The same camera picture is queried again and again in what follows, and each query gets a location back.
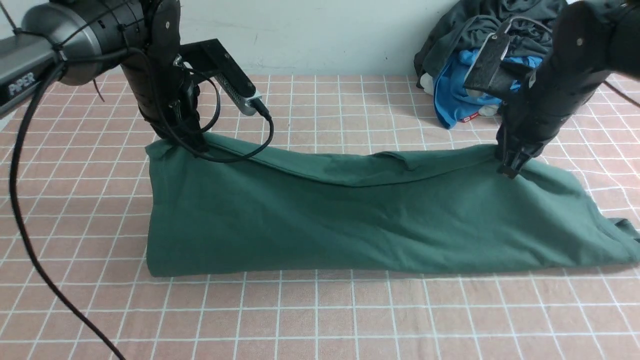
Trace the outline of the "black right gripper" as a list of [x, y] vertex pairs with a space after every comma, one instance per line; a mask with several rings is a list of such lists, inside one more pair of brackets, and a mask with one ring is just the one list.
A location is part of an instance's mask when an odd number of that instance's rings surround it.
[[608, 69], [592, 59], [565, 61], [547, 55], [526, 75], [498, 130], [497, 172], [516, 178], [525, 164], [539, 157], [562, 127], [608, 77]]

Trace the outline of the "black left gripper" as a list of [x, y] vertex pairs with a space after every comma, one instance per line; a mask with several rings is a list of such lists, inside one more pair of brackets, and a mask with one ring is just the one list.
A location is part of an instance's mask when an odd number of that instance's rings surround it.
[[176, 55], [147, 54], [139, 48], [130, 52], [121, 68], [142, 118], [160, 139], [176, 143], [174, 133], [186, 150], [208, 153], [196, 109], [200, 89], [185, 69], [175, 65]]

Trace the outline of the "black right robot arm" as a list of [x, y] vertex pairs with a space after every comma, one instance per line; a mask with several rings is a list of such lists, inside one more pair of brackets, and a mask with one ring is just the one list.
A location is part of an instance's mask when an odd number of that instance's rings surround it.
[[498, 172], [518, 176], [606, 79], [640, 75], [640, 14], [636, 0], [583, 0], [562, 10], [551, 50], [505, 103], [496, 139]]

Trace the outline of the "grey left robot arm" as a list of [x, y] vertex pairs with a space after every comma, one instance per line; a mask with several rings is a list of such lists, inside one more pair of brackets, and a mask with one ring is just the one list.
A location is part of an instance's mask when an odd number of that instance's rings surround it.
[[206, 152], [197, 83], [179, 66], [178, 0], [50, 0], [1, 41], [1, 114], [53, 82], [82, 86], [121, 68], [142, 118], [162, 139]]

